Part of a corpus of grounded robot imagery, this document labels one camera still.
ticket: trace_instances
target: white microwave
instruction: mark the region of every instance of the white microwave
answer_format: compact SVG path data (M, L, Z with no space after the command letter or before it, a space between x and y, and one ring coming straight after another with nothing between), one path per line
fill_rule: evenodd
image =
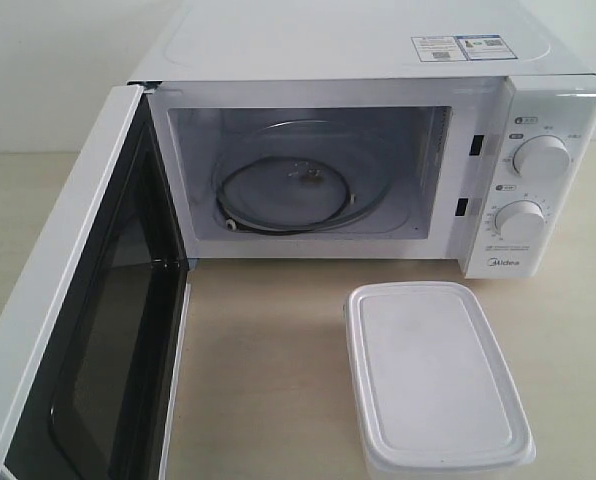
M197 259L532 275L595 123L593 70L515 1L187 4L3 310L0 475L165 477Z

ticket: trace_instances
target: control panel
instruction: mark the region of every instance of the control panel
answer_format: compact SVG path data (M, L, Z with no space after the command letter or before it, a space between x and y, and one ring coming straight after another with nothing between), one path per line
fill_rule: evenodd
M536 271L596 123L596 77L510 77L500 149L467 277Z

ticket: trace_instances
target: microwave top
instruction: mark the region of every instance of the microwave top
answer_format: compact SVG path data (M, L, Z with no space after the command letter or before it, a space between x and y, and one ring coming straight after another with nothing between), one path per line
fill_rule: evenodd
M130 82L593 73L516 0L191 0Z

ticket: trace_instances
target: label sticker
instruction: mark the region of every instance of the label sticker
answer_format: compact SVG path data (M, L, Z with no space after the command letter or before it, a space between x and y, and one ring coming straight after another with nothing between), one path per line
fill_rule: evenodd
M458 35L456 41L468 60L515 60L516 55L500 35Z
M421 62L464 62L467 57L454 37L411 37Z

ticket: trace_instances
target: white wall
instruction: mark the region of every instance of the white wall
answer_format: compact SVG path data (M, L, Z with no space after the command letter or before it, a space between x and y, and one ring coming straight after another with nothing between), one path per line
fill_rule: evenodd
M596 68L596 0L522 1ZM78 150L179 3L0 0L0 152Z

